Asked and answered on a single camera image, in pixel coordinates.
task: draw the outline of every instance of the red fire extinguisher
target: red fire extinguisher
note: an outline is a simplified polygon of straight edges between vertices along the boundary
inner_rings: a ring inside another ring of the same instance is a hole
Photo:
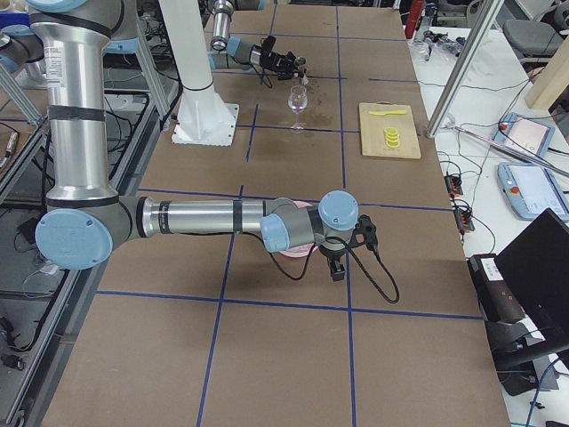
[[[411,4],[409,16],[407,17],[407,23],[405,24],[405,37],[407,40],[412,38],[413,34],[415,33],[417,22],[421,17],[424,3],[424,0],[413,0],[413,3]]]

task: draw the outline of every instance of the white sticker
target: white sticker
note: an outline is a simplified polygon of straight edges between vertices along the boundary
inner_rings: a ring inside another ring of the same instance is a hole
[[[59,47],[46,47],[45,76],[49,87],[63,87],[63,53]]]
[[[494,262],[494,258],[482,258],[481,260],[482,268],[484,269],[488,280],[491,282],[497,282],[499,280],[503,280],[504,278],[501,276],[498,267],[496,267],[496,263]]]

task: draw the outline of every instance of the pink plate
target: pink plate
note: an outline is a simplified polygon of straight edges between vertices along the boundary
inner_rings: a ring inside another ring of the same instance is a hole
[[[295,201],[294,202],[298,207],[306,207],[310,206],[310,203]],[[311,243],[302,246],[291,247],[286,251],[280,251],[281,254],[284,256],[288,256],[290,258],[302,258],[303,256],[307,256],[310,252],[310,248],[312,247]],[[317,246],[314,246],[312,252],[316,251]]]

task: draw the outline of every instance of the table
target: table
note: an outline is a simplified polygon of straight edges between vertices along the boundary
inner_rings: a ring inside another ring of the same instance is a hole
[[[448,32],[449,37],[468,36],[469,30],[465,28],[433,28],[435,32]],[[417,50],[411,48],[413,52],[413,65],[417,73],[417,78],[421,82],[421,94],[425,102],[427,114],[430,116],[437,105],[437,101],[443,91],[442,87],[429,84],[444,85],[450,76],[453,61],[449,60],[440,52],[435,52],[430,61],[426,62]],[[512,52],[506,38],[498,30],[491,30],[487,36],[482,49],[474,60],[471,71],[468,73],[464,85],[477,86],[481,88],[502,88],[518,83],[525,82],[527,75],[520,66],[515,54]],[[521,96],[514,104],[513,111],[528,117],[548,117],[548,111],[529,109],[524,101],[525,94],[530,90],[531,84],[517,85],[499,92],[492,92],[482,89],[462,87],[456,101],[450,108],[450,113],[456,118],[456,123],[470,123],[464,127],[492,137],[496,132],[496,126],[482,127],[478,125],[490,125],[497,122],[503,115],[508,105],[515,96],[522,90]],[[544,122],[554,124],[551,118],[542,119]],[[468,136],[461,136],[461,154],[459,156],[459,143],[455,132],[441,131],[436,137],[439,158],[443,161],[451,160],[458,164],[462,171],[475,170],[477,167],[471,163],[474,161],[478,165],[484,163],[480,181],[477,185],[477,177],[473,174],[465,174],[462,187],[464,197],[472,203],[475,198],[474,215],[487,224],[496,236],[495,245],[488,230],[481,226],[480,222],[475,222],[477,230],[466,235],[464,239],[464,253],[484,254],[491,250],[499,253],[511,240],[513,240],[529,222],[520,221],[509,203],[501,192],[496,169],[499,163],[504,161],[516,161],[507,157],[495,149],[490,149],[485,143],[474,140]],[[567,143],[560,132],[556,132],[551,147],[567,151]],[[548,161],[564,170],[569,170],[569,158],[548,153]],[[441,164],[443,171],[446,171],[447,164]],[[454,166],[450,166],[450,173],[456,173]],[[566,178],[556,176],[563,189],[569,189],[569,181]],[[527,322],[529,330],[534,330],[531,322]],[[565,367],[557,364],[558,370],[565,371]],[[569,398],[569,380],[565,377],[559,379],[560,391],[544,392],[540,395],[539,401],[546,408],[533,412],[532,425],[543,426],[547,420],[556,420],[561,423],[569,423],[569,409],[566,401]],[[510,397],[505,391],[504,398],[509,411],[509,418],[512,422],[523,423],[529,410],[528,402],[533,398],[533,391],[524,393],[518,397]]]
[[[171,129],[139,194],[316,202],[346,189],[377,223],[402,300],[381,300],[353,262],[340,283],[322,258],[287,281],[245,236],[131,242],[69,344],[43,425],[509,425],[433,141],[420,137],[421,161],[360,155],[360,101],[410,104],[427,125],[398,13],[279,5],[236,12],[232,31],[309,59],[307,130],[288,130],[292,82],[218,72],[216,90],[240,104],[233,145],[173,145]]]

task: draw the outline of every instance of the cutting board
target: cutting board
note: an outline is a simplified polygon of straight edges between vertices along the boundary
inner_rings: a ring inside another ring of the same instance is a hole
[[[405,110],[405,115],[374,116],[370,111]],[[408,105],[376,104],[360,102],[359,126],[362,139],[362,154],[371,157],[421,158],[413,113]],[[385,143],[383,130],[395,127],[399,131],[399,147],[392,149]]]

